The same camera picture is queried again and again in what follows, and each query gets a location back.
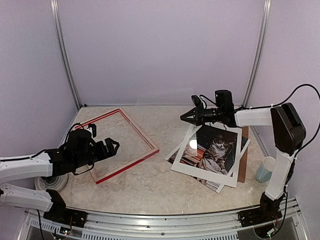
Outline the clear glass pane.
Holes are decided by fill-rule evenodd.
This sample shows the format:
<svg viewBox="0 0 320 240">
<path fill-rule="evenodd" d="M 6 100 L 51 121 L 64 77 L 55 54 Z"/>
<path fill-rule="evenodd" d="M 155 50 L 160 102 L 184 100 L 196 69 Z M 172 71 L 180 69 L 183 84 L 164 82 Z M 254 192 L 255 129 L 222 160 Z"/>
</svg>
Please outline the clear glass pane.
<svg viewBox="0 0 320 240">
<path fill-rule="evenodd" d="M 142 113 L 148 123 L 159 125 L 157 133 L 167 130 L 175 136 L 178 120 L 190 124 L 190 136 L 180 145 L 175 155 L 173 170 L 194 177 L 226 178 L 238 172 L 242 129 L 225 126 L 228 120 L 224 114 L 234 108 L 229 91 L 216 92 L 216 107 L 208 108 L 203 95 L 192 95 L 195 105 L 190 111 L 178 116 L 170 106 L 155 106 Z"/>
</svg>

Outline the red wooden picture frame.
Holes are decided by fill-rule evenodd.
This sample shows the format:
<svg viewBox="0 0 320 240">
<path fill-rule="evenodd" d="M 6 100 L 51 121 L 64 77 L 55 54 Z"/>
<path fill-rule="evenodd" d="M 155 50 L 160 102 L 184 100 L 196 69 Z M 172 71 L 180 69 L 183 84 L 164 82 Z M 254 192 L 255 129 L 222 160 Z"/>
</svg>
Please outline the red wooden picture frame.
<svg viewBox="0 0 320 240">
<path fill-rule="evenodd" d="M 74 121 L 80 123 L 77 129 L 88 128 L 94 124 L 95 142 L 114 141 L 111 146 L 116 150 L 115 156 L 95 163 L 94 168 L 90 170 L 96 184 L 101 184 L 159 152 L 151 138 L 120 107 L 83 107 Z"/>
</svg>

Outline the brown backing board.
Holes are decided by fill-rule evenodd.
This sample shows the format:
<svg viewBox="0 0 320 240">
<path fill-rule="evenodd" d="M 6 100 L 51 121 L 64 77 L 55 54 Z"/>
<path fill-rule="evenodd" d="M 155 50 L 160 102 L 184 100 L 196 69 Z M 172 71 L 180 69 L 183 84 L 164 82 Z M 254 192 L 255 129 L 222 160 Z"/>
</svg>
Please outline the brown backing board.
<svg viewBox="0 0 320 240">
<path fill-rule="evenodd" d="M 248 146 L 250 144 L 249 140 L 249 127 L 245 126 L 242 128 L 242 136 L 247 139 L 245 143 L 244 149 L 241 151 L 242 157 L 239 162 L 239 170 L 238 170 L 238 178 L 237 181 L 240 183 L 244 183 L 246 179 L 246 171 L 247 171 L 247 159 L 248 159 Z"/>
</svg>

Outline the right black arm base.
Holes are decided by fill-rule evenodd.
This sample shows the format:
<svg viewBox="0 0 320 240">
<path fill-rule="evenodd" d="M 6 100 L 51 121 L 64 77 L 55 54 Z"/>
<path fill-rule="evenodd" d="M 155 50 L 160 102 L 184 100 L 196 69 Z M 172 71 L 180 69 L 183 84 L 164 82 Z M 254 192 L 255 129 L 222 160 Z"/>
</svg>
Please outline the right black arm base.
<svg viewBox="0 0 320 240">
<path fill-rule="evenodd" d="M 271 200 L 265 193 L 261 195 L 259 207 L 243 210 L 238 213 L 238 219 L 242 227 L 258 225 L 280 219 L 283 215 L 280 203 L 285 194 L 276 200 Z"/>
</svg>

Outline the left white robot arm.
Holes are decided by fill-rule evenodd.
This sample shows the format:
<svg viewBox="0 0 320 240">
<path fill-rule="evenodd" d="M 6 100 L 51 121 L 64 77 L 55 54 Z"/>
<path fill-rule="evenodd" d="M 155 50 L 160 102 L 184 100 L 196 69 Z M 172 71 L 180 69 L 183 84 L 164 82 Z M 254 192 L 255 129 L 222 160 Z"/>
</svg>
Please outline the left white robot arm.
<svg viewBox="0 0 320 240">
<path fill-rule="evenodd" d="M 70 211 L 57 190 L 32 190 L 11 185 L 10 181 L 28 178 L 59 177 L 76 174 L 83 166 L 94 167 L 115 156 L 119 142 L 106 138 L 95 141 L 97 134 L 88 129 L 70 131 L 59 148 L 44 149 L 34 155 L 2 157 L 0 159 L 0 205 L 42 211 L 44 217 L 63 223 L 70 218 Z"/>
</svg>

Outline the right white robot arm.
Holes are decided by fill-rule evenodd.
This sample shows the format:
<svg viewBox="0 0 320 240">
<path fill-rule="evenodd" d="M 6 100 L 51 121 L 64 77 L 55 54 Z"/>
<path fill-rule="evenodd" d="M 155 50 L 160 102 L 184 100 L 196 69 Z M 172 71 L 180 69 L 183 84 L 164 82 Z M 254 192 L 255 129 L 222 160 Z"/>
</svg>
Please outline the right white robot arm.
<svg viewBox="0 0 320 240">
<path fill-rule="evenodd" d="M 275 106 L 235 109 L 229 90 L 215 92 L 215 108 L 205 108 L 197 95 L 192 95 L 191 100 L 195 107 L 180 116 L 184 122 L 196 126 L 219 122 L 229 128 L 272 127 L 276 159 L 264 195 L 269 202 L 281 199 L 291 179 L 296 154 L 302 149 L 306 137 L 306 129 L 293 104 L 285 102 Z"/>
</svg>

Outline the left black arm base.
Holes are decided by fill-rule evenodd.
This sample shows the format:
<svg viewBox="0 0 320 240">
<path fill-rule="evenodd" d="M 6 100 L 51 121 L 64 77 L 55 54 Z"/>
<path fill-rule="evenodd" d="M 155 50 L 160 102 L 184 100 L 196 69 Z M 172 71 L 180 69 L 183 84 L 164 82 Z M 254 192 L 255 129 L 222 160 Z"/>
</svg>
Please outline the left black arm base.
<svg viewBox="0 0 320 240">
<path fill-rule="evenodd" d="M 66 208 L 62 212 L 44 212 L 43 218 L 70 227 L 84 228 L 88 213 L 81 210 Z"/>
</svg>

